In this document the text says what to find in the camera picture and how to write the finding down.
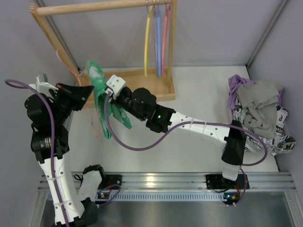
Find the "green white tie-dye trousers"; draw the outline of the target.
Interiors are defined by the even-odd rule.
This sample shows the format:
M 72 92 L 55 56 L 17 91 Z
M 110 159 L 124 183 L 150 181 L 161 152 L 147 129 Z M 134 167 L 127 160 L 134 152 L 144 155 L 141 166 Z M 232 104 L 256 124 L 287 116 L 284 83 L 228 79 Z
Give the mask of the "green white tie-dye trousers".
M 105 89 L 106 89 L 107 79 L 103 70 L 96 62 L 87 60 L 86 67 L 87 67 L 86 68 L 87 74 L 90 79 L 91 85 L 95 87 L 93 91 L 94 101 L 95 101 L 95 108 L 99 115 L 99 121 L 101 123 L 105 138 L 110 139 L 112 135 L 107 127 L 105 120 L 105 111 L 104 111 L 104 105 L 106 99 Z M 119 121 L 126 128 L 128 129 L 132 128 L 130 119 L 123 108 L 118 108 L 115 105 L 108 103 L 107 115 L 108 117 L 112 115 L 117 121 Z

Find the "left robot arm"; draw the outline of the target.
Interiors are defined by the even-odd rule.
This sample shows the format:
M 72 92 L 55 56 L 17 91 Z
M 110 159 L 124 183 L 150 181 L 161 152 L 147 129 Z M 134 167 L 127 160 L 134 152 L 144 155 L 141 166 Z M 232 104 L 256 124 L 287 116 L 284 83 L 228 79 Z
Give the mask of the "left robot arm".
M 75 87 L 62 83 L 49 89 L 50 96 L 35 92 L 24 103 L 32 121 L 31 150 L 43 170 L 55 211 L 56 227 L 89 227 L 97 222 L 95 203 L 105 179 L 101 165 L 88 166 L 79 190 L 71 173 L 69 132 L 64 123 L 73 111 L 83 108 L 94 86 Z

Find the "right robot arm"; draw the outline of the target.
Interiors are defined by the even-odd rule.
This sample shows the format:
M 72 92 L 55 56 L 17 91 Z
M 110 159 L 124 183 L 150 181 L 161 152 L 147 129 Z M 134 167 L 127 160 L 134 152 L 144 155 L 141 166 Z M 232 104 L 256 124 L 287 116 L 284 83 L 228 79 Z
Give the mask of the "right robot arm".
M 158 104 L 156 97 L 145 88 L 138 88 L 134 92 L 128 87 L 118 92 L 108 89 L 106 94 L 106 104 L 123 108 L 144 122 L 146 128 L 152 132 L 161 133 L 163 136 L 160 140 L 164 140 L 174 130 L 182 130 L 217 144 L 222 148 L 222 178 L 231 182 L 238 180 L 247 140 L 247 132 L 239 121 L 233 120 L 230 124 L 224 124 L 190 118 Z

